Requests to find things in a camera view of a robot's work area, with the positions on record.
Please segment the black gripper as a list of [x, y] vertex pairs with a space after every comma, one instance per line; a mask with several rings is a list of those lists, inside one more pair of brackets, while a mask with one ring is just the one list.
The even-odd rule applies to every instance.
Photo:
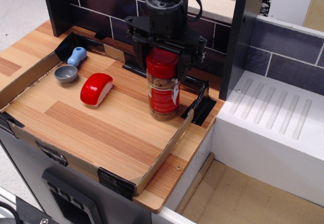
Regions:
[[128, 16], [128, 36], [139, 67], [146, 69], [146, 56], [151, 47], [178, 54], [177, 78], [184, 81], [195, 62], [205, 58], [207, 40], [189, 26], [187, 4], [174, 9], [149, 8], [149, 16]]

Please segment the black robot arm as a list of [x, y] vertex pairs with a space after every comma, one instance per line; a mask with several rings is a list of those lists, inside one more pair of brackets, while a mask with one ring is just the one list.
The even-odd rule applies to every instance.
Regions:
[[188, 17], [188, 0], [145, 0], [148, 16], [128, 16], [128, 36], [132, 38], [138, 65], [146, 68], [146, 57], [151, 48], [159, 48], [178, 56], [177, 77], [185, 80], [196, 62], [205, 58], [207, 40], [190, 28], [190, 22], [198, 21], [202, 11], [195, 18]]

